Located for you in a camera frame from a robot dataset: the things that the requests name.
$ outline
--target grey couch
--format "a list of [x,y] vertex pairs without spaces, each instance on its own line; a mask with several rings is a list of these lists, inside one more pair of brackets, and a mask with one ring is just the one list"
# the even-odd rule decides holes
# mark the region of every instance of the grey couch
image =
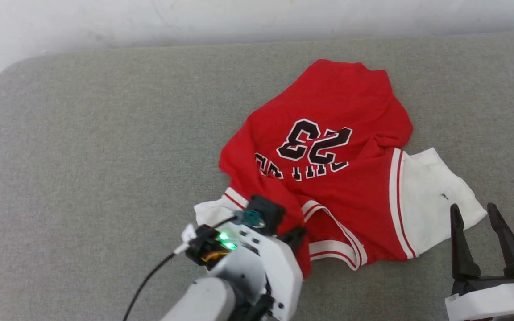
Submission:
[[[228,185],[220,149],[318,58],[385,69],[409,153],[435,147],[514,230],[514,34],[116,49],[27,59],[0,75],[0,320],[120,320]],[[502,271],[487,220],[467,232]],[[157,320],[203,269],[174,259],[133,320]],[[445,320],[449,242],[409,262],[313,264],[295,320]]]

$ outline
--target black and white lettering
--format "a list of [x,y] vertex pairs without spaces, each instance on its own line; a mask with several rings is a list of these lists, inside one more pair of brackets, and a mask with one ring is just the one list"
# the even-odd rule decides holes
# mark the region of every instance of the black and white lettering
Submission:
[[316,165],[316,176],[322,176],[327,174],[326,165]]
[[267,176],[269,176],[269,173],[273,173],[275,177],[278,179],[283,179],[283,172],[279,170],[279,167],[277,165],[273,164],[273,161],[269,161],[269,168],[267,168]]
[[267,168],[267,158],[258,152],[255,153],[255,163],[259,166],[259,170],[265,175],[265,169]]
[[330,164],[330,171],[332,171],[333,173],[336,173],[337,171],[344,169],[347,166],[348,166],[348,162],[332,163],[332,164]]
[[312,167],[312,165],[307,166],[304,173],[305,173],[304,176],[306,177],[306,179],[315,177],[315,169]]
[[327,152],[326,150],[348,144],[348,140],[352,134],[352,130],[346,127],[342,128],[335,134],[332,134],[331,130],[327,130],[327,132],[331,132],[331,134],[312,144],[311,150],[308,153],[308,161],[311,164],[334,163],[336,155],[333,152]]
[[302,181],[303,180],[303,177],[302,177],[298,167],[293,167],[293,174],[292,174],[292,176],[293,176],[295,181]]
[[302,134],[306,134],[306,140],[317,139],[320,136],[318,124],[307,119],[295,122],[283,146],[277,148],[279,156],[293,161],[302,159],[307,152],[307,146],[302,145],[306,140],[300,138]]

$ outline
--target black cable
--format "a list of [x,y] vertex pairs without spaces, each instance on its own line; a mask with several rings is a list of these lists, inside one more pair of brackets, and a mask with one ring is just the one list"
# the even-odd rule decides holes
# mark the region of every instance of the black cable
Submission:
[[164,264],[166,264],[169,260],[171,260],[174,256],[176,256],[176,255],[173,252],[170,253],[168,256],[166,256],[166,258],[164,258],[155,268],[153,268],[153,270],[148,274],[148,276],[144,279],[144,281],[142,281],[142,284],[140,284],[140,287],[136,291],[136,294],[134,294],[134,297],[132,298],[132,301],[130,302],[130,305],[128,306],[128,309],[126,310],[126,314],[124,315],[124,319],[122,319],[122,321],[127,321],[128,320],[128,315],[130,315],[130,311],[132,310],[132,307],[134,307],[134,303],[136,303],[138,295],[140,294],[140,292],[142,292],[142,289],[144,288],[146,283],[148,283],[150,278],[158,270],[160,270],[160,268],[163,267]]
[[[228,219],[225,219],[219,223],[217,223],[216,225],[212,226],[213,229],[216,229],[218,227],[220,227],[221,225],[227,223],[227,222],[230,222],[230,221],[234,221],[236,219],[236,217],[230,217]],[[198,240],[199,238],[206,238],[210,235],[210,233],[212,233],[212,231],[208,231],[206,232],[205,234],[202,234],[202,235],[199,235],[197,236],[195,239],[191,240],[190,242],[193,242],[195,240]],[[153,268],[153,270],[148,274],[147,277],[145,277],[144,281],[142,281],[142,284],[140,284],[140,287],[138,288],[138,290],[136,291],[136,294],[134,294],[134,297],[132,298],[132,301],[130,302],[130,305],[128,306],[128,309],[126,309],[126,314],[124,315],[124,319],[122,319],[122,321],[127,321],[128,320],[128,315],[130,315],[130,311],[132,311],[132,308],[134,307],[134,303],[136,303],[136,300],[138,299],[138,295],[140,295],[140,292],[142,292],[142,289],[144,288],[144,286],[146,285],[146,283],[148,283],[148,281],[150,280],[150,278],[156,273],[158,272],[158,270],[160,270],[161,267],[164,266],[164,264],[166,264],[169,260],[171,260],[174,256],[176,256],[175,253],[170,253],[168,256],[166,256],[166,258],[164,258],[159,264],[156,265],[155,268]]]

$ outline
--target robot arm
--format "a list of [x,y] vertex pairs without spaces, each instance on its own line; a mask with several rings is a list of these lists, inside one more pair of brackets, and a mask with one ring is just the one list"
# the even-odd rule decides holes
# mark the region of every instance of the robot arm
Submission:
[[284,209],[254,196],[235,215],[236,235],[200,226],[186,256],[208,275],[190,285],[162,321],[289,321],[296,311],[303,275],[294,257],[306,230],[276,237]]
[[506,267],[504,276],[481,276],[471,257],[457,205],[451,206],[453,295],[445,299],[450,321],[514,315],[514,234],[497,206],[487,205],[491,227],[497,233]]

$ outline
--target clothing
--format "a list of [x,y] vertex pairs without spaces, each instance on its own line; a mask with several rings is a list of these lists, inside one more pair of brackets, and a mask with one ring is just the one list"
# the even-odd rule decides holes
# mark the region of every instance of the clothing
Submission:
[[466,227],[486,212],[434,149],[400,150],[411,134],[385,71],[316,61],[226,144],[220,168],[230,187],[196,206],[198,223],[227,218],[259,194],[286,208],[279,234],[306,226],[297,254],[305,276],[319,258],[353,270],[414,258],[449,238],[452,203]]

